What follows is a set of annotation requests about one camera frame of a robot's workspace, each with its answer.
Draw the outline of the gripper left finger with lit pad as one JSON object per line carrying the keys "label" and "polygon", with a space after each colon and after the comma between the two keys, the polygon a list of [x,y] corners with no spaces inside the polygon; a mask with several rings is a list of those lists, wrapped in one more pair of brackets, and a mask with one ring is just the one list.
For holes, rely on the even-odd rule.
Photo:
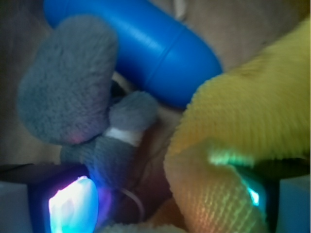
{"label": "gripper left finger with lit pad", "polygon": [[0,167],[2,233],[92,233],[98,192],[84,165]]}

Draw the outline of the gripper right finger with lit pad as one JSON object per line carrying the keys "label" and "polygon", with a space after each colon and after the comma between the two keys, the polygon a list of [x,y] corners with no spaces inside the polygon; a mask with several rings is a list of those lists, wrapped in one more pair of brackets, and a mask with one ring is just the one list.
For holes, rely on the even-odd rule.
{"label": "gripper right finger with lit pad", "polygon": [[253,205],[263,211],[271,233],[311,231],[310,165],[303,160],[263,161],[236,166]]}

